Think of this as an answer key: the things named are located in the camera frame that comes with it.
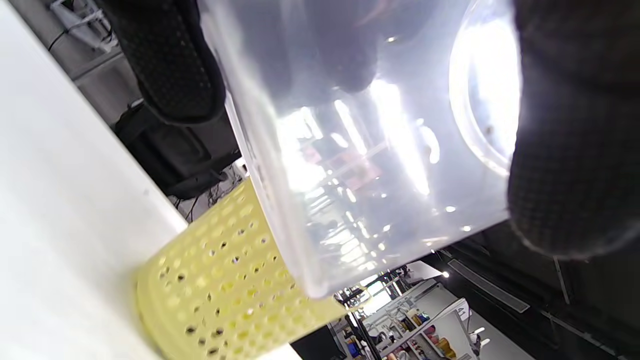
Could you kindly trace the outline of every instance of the cable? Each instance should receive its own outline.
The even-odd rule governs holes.
[[[187,216],[184,217],[185,220],[187,220],[187,218],[191,215],[191,222],[193,222],[193,208],[196,207],[196,203],[198,202],[199,198],[200,198],[200,195],[198,195],[196,199],[193,201],[193,204],[191,205],[191,209],[187,213]]]
[[[64,31],[62,31],[60,34],[58,34],[58,36],[56,36],[55,39],[53,39],[53,41],[51,42],[51,44],[49,44],[49,46],[47,47],[47,51],[51,51],[51,49],[53,48],[54,45],[56,45],[56,42],[58,42],[58,40],[60,40],[63,36],[65,36],[66,34],[69,33],[69,31],[75,29],[75,28],[79,28],[81,26],[87,25],[89,24],[88,22],[80,22],[78,24],[73,24],[71,26],[69,26],[68,29],[65,29]]]

